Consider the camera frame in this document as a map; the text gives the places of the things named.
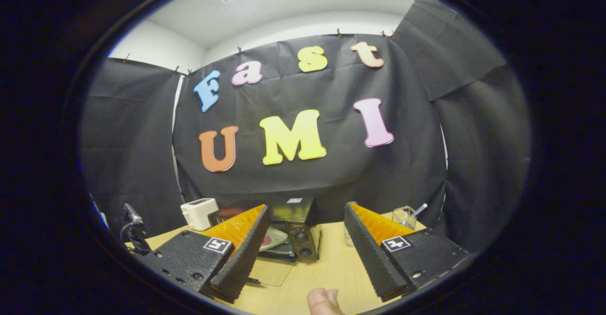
letter f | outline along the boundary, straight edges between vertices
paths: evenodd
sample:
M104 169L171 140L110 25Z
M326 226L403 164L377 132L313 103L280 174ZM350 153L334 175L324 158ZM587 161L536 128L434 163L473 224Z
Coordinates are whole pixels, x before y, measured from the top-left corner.
M219 95L213 95L211 93L211 91L216 92L219 90L219 84L217 83L217 80L215 80L219 75L221 75L219 71L213 70L208 76L204 77L195 88L193 88L193 92L197 92L200 101L202 101L202 112L208 110L208 108L219 99Z

finger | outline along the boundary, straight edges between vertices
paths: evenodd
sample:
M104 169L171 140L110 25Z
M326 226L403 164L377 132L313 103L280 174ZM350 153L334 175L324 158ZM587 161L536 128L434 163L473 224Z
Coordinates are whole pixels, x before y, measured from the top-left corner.
M327 296L324 288L312 289L309 294L307 294L307 306L311 309L316 303L327 301Z
M329 300L321 301L309 308L310 315L343 315Z
M338 289L329 289L326 291L326 294L330 302L337 302L337 295L339 294Z
M329 301L335 306L336 309L340 309L339 302L337 301L337 295L339 294L339 289L329 289L326 291Z

yellow letter m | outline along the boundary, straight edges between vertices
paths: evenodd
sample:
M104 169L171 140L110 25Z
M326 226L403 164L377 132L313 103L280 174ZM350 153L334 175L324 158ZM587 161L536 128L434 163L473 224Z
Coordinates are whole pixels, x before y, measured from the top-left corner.
M320 143L317 119L320 112L314 109L299 112L294 120L292 131L286 127L279 116L271 116L261 120L259 125L266 131L266 156L264 164L277 164L282 162L282 155L277 152L280 146L288 161L294 159L294 155L301 142L299 158L309 160L326 155L326 148Z

black fabric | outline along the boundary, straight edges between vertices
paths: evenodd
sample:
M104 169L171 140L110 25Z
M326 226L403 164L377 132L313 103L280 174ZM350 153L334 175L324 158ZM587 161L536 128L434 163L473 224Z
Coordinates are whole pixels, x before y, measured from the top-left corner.
M526 182L532 132L521 86L489 39L437 0L415 0L393 38L419 73L444 131L441 222L454 242L481 250L507 224Z
M476 26L437 0L415 0L393 40L409 56L431 101L507 62Z
M142 216L148 235L186 224L171 158L178 81L161 67L108 59L90 87L80 123L82 171L116 236L124 203Z
M380 69L363 64L350 49L359 41L377 47ZM297 52L318 45L329 64L302 72ZM264 76L256 84L234 86L236 67L246 61L262 63ZM218 101L201 112L194 87L218 70ZM360 99L383 101L380 111L390 144L368 148ZM299 112L320 112L318 131L327 155L313 160L265 166L265 131L259 122L279 116L291 128ZM210 172L201 162L200 133L237 126L236 161L225 172ZM224 138L215 138L215 157L224 156ZM315 196L321 222L343 220L343 206L355 200L373 211L418 207L428 203L426 219L435 221L444 198L446 158L440 125L414 65L391 39L376 35L310 36L281 41L234 54L199 69L184 81L176 111L173 145L180 185L186 201L216 198L220 206L243 199Z

white label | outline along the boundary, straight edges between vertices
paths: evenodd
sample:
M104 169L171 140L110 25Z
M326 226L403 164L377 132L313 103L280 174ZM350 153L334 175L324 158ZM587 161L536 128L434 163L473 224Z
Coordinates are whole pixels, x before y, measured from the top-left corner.
M229 248L230 244L231 242L229 240L211 238L206 244L204 244L204 248L222 254L225 253L225 250Z
M403 248L408 248L409 246L411 246L411 244L409 242L407 242L404 238L400 237L394 237L394 238L390 238L390 239L385 239L383 241L383 245L385 245L385 247L387 248L387 250L393 252L393 251L397 251Z

